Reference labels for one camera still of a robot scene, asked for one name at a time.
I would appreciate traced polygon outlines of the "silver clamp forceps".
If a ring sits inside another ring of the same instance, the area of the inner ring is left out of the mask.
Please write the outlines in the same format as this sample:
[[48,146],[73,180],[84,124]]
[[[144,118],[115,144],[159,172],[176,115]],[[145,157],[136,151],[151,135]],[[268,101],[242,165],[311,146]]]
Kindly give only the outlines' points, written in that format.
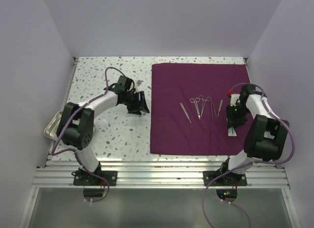
[[202,108],[201,108],[201,117],[202,117],[207,100],[204,99],[203,95],[200,95],[199,99],[202,101]]

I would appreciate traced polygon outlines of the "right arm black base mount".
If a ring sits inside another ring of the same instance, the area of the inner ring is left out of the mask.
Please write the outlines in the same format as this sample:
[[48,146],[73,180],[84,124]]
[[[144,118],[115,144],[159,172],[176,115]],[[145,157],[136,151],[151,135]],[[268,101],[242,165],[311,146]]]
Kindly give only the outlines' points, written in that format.
[[220,171],[203,171],[204,186],[247,186],[246,175],[239,175],[235,173],[229,173],[222,176],[212,182],[216,177],[220,175]]

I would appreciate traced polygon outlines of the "silver tweezers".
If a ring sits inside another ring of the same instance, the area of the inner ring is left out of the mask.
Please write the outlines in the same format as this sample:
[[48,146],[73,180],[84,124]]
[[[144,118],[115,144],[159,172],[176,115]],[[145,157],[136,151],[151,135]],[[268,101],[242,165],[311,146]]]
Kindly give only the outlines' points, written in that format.
[[223,99],[221,99],[221,101],[220,101],[219,108],[218,108],[218,113],[217,113],[217,117],[219,117],[219,115],[220,115],[221,108],[222,108],[222,104],[223,104]]

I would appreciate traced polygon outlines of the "small green-white packet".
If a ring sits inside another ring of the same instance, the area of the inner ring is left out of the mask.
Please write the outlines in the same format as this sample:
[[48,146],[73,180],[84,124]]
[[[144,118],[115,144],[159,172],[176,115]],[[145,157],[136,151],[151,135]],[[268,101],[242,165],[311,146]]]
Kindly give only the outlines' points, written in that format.
[[236,133],[235,128],[233,126],[228,127],[228,136],[229,137],[237,137],[237,133]]

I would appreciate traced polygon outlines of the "silver forceps scissors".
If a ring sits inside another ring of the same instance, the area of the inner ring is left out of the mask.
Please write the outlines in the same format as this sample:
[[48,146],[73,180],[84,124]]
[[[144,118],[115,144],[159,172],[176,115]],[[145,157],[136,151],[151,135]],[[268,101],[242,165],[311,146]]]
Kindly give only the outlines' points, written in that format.
[[201,119],[201,114],[200,114],[199,106],[198,106],[198,103],[200,102],[200,99],[199,98],[191,98],[190,102],[194,104],[195,109],[196,109],[196,113],[197,113],[197,117],[200,120]]
[[212,118],[217,118],[217,114],[215,111],[215,107],[214,107],[214,103],[211,97],[206,97],[206,100],[210,103],[210,112],[211,112],[211,116]]

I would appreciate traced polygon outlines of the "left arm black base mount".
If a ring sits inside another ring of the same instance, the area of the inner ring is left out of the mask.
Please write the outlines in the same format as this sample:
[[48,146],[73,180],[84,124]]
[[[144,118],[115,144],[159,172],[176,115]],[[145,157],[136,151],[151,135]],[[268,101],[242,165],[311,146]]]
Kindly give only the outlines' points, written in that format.
[[71,175],[74,177],[74,186],[115,186],[118,178],[117,171],[100,171],[97,176],[93,176],[84,170],[76,170]]

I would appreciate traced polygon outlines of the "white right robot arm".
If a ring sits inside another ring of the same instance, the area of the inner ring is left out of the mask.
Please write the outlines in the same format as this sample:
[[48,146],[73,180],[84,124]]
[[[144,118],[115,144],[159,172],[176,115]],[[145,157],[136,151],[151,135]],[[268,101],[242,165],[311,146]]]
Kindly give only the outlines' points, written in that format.
[[239,183],[253,165],[273,164],[281,157],[288,135],[289,123],[273,113],[264,90],[250,83],[240,83],[239,94],[228,92],[230,104],[226,107],[228,134],[247,123],[247,114],[253,121],[244,139],[243,149],[222,163],[219,182],[224,185]]

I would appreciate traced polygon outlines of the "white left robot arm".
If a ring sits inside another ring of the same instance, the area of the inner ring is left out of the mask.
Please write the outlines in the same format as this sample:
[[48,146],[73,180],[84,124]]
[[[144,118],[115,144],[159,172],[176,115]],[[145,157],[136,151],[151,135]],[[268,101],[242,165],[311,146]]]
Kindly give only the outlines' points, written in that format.
[[52,155],[73,152],[80,170],[85,172],[85,180],[91,185],[99,184],[102,179],[100,162],[89,147],[93,139],[94,119],[120,104],[126,106],[129,114],[140,116],[142,113],[150,113],[144,91],[138,91],[135,82],[126,76],[120,76],[116,83],[107,86],[103,94],[85,102],[69,102],[64,106],[55,143],[61,141],[71,148],[57,152],[54,146]]

